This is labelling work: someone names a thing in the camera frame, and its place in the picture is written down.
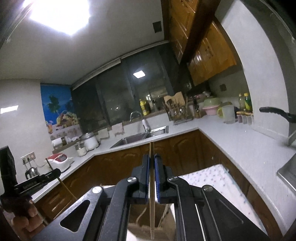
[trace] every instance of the ceiling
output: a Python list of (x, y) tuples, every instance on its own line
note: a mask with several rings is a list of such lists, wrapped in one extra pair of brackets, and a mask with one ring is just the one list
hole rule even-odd
[(70, 85), (120, 55), (164, 40), (152, 25), (162, 21), (160, 0), (89, 0), (89, 22), (73, 35), (33, 21), (31, 14), (0, 49), (0, 79)]

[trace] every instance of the rice cooker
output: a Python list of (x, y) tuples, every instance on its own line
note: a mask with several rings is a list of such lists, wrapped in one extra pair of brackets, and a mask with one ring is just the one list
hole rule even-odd
[(57, 153), (49, 156), (47, 159), (53, 169), (58, 168), (61, 172), (64, 172), (70, 167), (73, 158), (67, 157), (64, 153)]
[(87, 149), (87, 151), (93, 150), (99, 146), (99, 143), (96, 137), (94, 136), (93, 132), (83, 134), (81, 136), (81, 141), (84, 141), (84, 146)]

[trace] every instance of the polka dot tablecloth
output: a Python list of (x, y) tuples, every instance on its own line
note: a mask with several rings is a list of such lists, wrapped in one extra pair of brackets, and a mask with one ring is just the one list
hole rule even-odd
[(257, 227), (266, 233), (266, 230), (253, 207), (222, 164), (211, 166), (180, 177), (186, 180), (190, 185), (196, 187), (202, 187), (206, 184), (213, 186)]

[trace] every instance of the silver bolt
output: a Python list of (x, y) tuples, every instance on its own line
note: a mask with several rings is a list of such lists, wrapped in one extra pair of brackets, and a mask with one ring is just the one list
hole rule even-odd
[(100, 193), (102, 191), (102, 189), (103, 189), (102, 187), (96, 186), (96, 187), (93, 187), (92, 192), (93, 193)]
[(134, 183), (137, 181), (137, 178), (136, 177), (128, 177), (128, 182), (129, 183)]
[(169, 181), (171, 181), (171, 182), (175, 182), (175, 181), (178, 180), (178, 177), (169, 177), (168, 179), (169, 179)]
[(204, 185), (203, 188), (204, 188), (204, 190), (205, 190), (206, 192), (211, 192), (211, 191), (213, 191), (213, 187), (212, 187), (211, 185)]

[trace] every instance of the kitchen sink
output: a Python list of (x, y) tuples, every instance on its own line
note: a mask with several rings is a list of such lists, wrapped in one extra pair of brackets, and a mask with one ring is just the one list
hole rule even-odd
[(118, 142), (116, 142), (113, 146), (111, 146), (110, 148), (130, 144), (130, 143), (133, 143), (133, 142), (137, 142), (137, 141), (140, 141), (140, 140), (144, 140), (144, 139), (147, 139), (147, 138), (150, 138), (150, 137), (154, 137), (154, 136), (158, 136), (158, 135), (162, 135), (162, 134), (166, 134), (166, 133), (168, 133), (168, 126), (163, 126), (163, 127), (160, 127), (160, 128), (153, 129), (148, 133), (143, 132), (143, 133), (140, 133), (140, 134), (136, 134), (136, 135), (132, 135), (132, 136), (129, 136), (129, 137), (122, 138)]

